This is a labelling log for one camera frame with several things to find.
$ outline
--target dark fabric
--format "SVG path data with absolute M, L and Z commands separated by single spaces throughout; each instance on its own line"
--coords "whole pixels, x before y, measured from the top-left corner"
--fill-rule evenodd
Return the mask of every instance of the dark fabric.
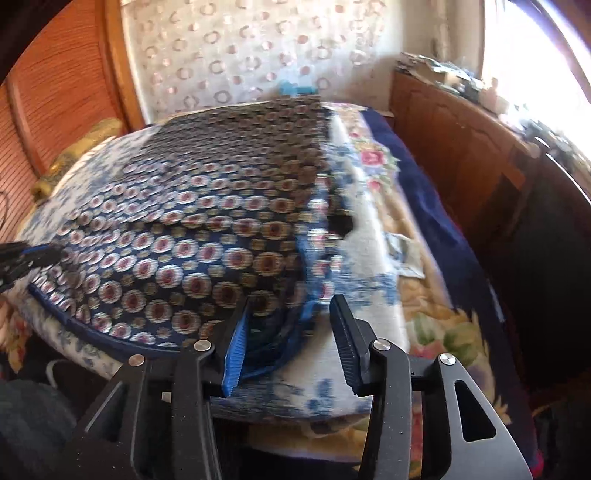
M 69 402 L 49 385 L 0 381 L 0 437 L 17 458 L 14 465 L 0 466 L 0 470 L 5 476 L 15 475 L 20 463 L 43 478 L 56 467 L 75 425 Z
M 68 216 L 60 265 L 32 294 L 67 328 L 124 360 L 175 355 L 254 299 L 242 378 L 298 350 L 330 300 L 350 223 L 318 97 L 213 109 L 166 123 L 113 181 Z
M 478 314 L 482 334 L 490 346 L 496 389 L 507 403 L 512 419 L 508 429 L 525 460 L 533 467 L 537 461 L 535 428 L 486 275 L 467 240 L 445 212 L 435 187 L 406 146 L 379 113 L 368 109 L 363 116 L 374 138 L 400 159 L 398 181 L 437 261 L 454 307 Z

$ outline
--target wood grain panel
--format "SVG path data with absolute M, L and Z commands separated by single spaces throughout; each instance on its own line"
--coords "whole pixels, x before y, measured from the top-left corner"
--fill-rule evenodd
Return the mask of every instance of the wood grain panel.
M 96 0 L 74 0 L 24 51 L 10 73 L 27 151 L 47 168 L 103 118 L 121 117 L 103 71 Z
M 129 66 L 123 33 L 121 2 L 119 0 L 96 0 L 96 5 L 97 19 L 103 24 L 106 40 L 103 52 L 103 60 L 106 61 L 105 68 L 110 70 L 115 78 L 117 92 L 129 129 L 131 131 L 140 130 L 146 124 Z
M 33 206 L 29 189 L 36 181 L 33 169 L 22 148 L 11 116 L 8 92 L 0 87 L 0 191 L 8 195 L 8 215 L 0 228 L 0 242 L 13 240 L 16 229 Z M 5 199 L 0 197 L 0 219 L 5 212 Z

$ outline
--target black cable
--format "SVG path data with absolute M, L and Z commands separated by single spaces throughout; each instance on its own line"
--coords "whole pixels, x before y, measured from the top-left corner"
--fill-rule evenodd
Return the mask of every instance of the black cable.
M 8 206 L 10 205 L 10 200 L 8 197 L 8 193 L 4 190 L 0 190 L 0 196 L 4 197 L 4 214 L 2 215 L 2 221 L 0 222 L 0 231 L 4 228 L 4 224 L 8 219 Z

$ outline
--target metal screw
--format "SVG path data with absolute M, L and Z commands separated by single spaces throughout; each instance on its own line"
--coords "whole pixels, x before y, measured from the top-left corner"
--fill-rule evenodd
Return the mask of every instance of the metal screw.
M 197 340 L 193 344 L 193 348 L 198 352 L 207 352 L 212 347 L 212 344 L 209 340 Z
M 450 353 L 442 353 L 439 355 L 439 360 L 441 360 L 443 365 L 453 365 L 456 363 L 456 357 Z
M 143 355 L 136 353 L 135 355 L 129 357 L 128 362 L 132 367 L 139 367 L 140 365 L 144 364 L 145 358 Z
M 390 348 L 392 348 L 392 344 L 388 342 L 385 338 L 378 338 L 377 340 L 374 340 L 374 348 L 376 350 L 381 350 L 382 352 L 385 352 L 386 350 L 390 350 Z

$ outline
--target pillow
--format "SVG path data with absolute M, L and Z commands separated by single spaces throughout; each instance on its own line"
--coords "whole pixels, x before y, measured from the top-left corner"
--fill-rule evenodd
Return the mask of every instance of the pillow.
M 63 150 L 52 162 L 47 173 L 31 187 L 35 203 L 47 200 L 61 178 L 71 169 L 82 155 L 99 145 L 105 139 L 121 135 L 123 123 L 117 118 L 106 118 L 91 127 L 81 139 Z

